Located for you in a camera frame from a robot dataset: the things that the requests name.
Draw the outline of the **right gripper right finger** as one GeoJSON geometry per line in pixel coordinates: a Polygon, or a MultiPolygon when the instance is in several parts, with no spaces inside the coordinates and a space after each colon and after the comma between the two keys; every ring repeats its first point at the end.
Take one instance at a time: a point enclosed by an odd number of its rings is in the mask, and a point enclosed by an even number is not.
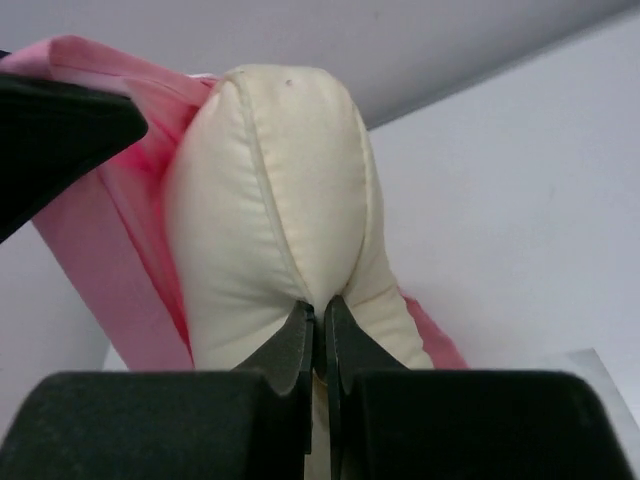
{"type": "Polygon", "coordinates": [[[326,382],[330,398],[353,396],[365,384],[404,386],[414,375],[356,322],[341,296],[325,313],[326,382]]]}

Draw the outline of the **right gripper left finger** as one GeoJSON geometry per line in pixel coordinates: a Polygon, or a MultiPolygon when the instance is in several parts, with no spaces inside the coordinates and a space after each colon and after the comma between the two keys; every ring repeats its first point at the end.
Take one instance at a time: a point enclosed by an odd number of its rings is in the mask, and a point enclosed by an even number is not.
{"type": "Polygon", "coordinates": [[[297,301],[283,326],[235,371],[260,373],[279,396],[311,396],[315,313],[297,301]]]}

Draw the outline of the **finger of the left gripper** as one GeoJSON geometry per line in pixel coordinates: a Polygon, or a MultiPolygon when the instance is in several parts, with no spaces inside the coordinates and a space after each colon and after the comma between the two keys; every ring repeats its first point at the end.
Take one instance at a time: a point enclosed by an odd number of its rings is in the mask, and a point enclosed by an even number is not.
{"type": "Polygon", "coordinates": [[[148,125],[122,83],[131,62],[106,48],[1,54],[1,237],[148,125]]]}

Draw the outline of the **pink satin pillowcase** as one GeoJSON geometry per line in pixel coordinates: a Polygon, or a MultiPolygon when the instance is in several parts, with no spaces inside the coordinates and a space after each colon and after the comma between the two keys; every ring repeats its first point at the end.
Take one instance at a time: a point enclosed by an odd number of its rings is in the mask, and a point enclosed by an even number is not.
{"type": "MultiPolygon", "coordinates": [[[[197,368],[167,238],[165,188],[187,129],[225,74],[174,72],[70,35],[27,48],[106,48],[130,60],[122,83],[148,123],[147,134],[77,180],[33,223],[129,368],[197,368]]],[[[432,367],[463,367],[451,339],[400,293],[432,367]]]]}

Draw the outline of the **cream white pillow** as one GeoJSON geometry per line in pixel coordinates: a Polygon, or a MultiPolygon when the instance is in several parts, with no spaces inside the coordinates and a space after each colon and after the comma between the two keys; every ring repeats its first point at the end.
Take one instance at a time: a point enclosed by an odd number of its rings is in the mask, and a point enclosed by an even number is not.
{"type": "Polygon", "coordinates": [[[297,301],[323,314],[335,296],[400,363],[432,367],[389,265],[368,133],[326,71],[227,72],[171,164],[165,221],[197,368],[236,367],[297,301]]]}

